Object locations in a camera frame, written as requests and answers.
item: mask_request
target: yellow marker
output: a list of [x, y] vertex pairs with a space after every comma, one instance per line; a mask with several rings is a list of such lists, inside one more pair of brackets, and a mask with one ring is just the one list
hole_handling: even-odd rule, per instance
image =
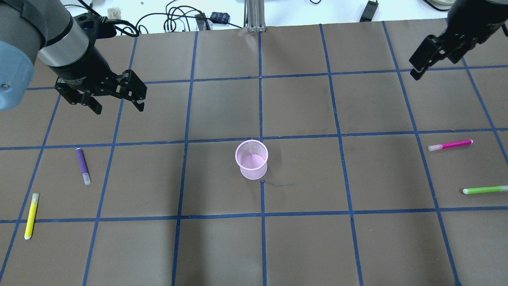
[[34, 231], [35, 213], [37, 212], [37, 203], [39, 202], [39, 194], [32, 195], [32, 203], [28, 212], [28, 220], [26, 221], [25, 239], [30, 239]]

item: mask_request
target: mesh pen holder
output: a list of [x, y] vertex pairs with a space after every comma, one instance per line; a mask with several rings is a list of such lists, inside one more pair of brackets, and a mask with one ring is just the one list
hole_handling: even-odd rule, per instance
[[266, 174], [268, 149], [257, 140], [247, 140], [236, 149], [235, 159], [244, 177], [257, 180]]

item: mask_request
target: marker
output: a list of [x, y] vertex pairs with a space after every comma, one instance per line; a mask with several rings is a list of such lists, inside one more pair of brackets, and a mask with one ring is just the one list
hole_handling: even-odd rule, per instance
[[471, 140], [471, 139], [463, 140], [463, 141], [456, 141], [456, 142], [449, 142], [449, 143], [443, 143], [443, 144], [429, 146], [429, 151], [436, 151], [436, 150], [448, 149], [448, 148], [471, 145], [471, 144], [473, 144], [473, 140]]
[[462, 192], [465, 194], [481, 194], [481, 193], [506, 192], [506, 191], [508, 191], [508, 186], [468, 188], [462, 190]]
[[88, 167], [86, 166], [83, 150], [81, 150], [81, 148], [76, 148], [76, 155], [78, 155], [79, 166], [83, 173], [83, 180], [85, 181], [85, 185], [88, 186], [90, 184], [90, 176], [88, 175]]
[[35, 213], [37, 212], [37, 203], [39, 202], [39, 194], [32, 195], [32, 203], [28, 212], [28, 220], [26, 221], [25, 239], [30, 239], [34, 231]]

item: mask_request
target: green marker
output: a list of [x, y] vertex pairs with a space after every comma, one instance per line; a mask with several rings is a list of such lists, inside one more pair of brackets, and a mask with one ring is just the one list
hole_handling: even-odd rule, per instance
[[469, 189], [462, 190], [462, 192], [465, 194], [481, 194], [481, 193], [504, 192], [504, 191], [508, 191], [508, 186], [469, 188]]

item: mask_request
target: white background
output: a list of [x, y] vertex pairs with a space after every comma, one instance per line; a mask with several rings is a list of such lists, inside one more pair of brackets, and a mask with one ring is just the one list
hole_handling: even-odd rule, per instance
[[[77, 4], [76, 0], [61, 0], [63, 4]], [[119, 7], [124, 20], [136, 24], [143, 15], [148, 13], [164, 13], [166, 4], [170, 1], [157, 0], [93, 0], [93, 8], [103, 16], [107, 16], [107, 9]], [[379, 6], [373, 21], [436, 19], [446, 18], [446, 12], [435, 11], [423, 0], [378, 0]], [[327, 23], [358, 22], [367, 0], [322, 0], [314, 5], [309, 0], [265, 0], [266, 26], [293, 26]], [[230, 22], [243, 26], [243, 0], [177, 0], [171, 6], [188, 5], [203, 11], [207, 17], [212, 12], [229, 13]], [[73, 16], [84, 13], [77, 7], [68, 7]], [[140, 24], [145, 25], [152, 33], [163, 33], [164, 15], [153, 15], [143, 19]], [[191, 30], [197, 29], [196, 21], [189, 19]], [[183, 26], [178, 21], [178, 29]], [[213, 30], [233, 28], [228, 25], [214, 24]]]

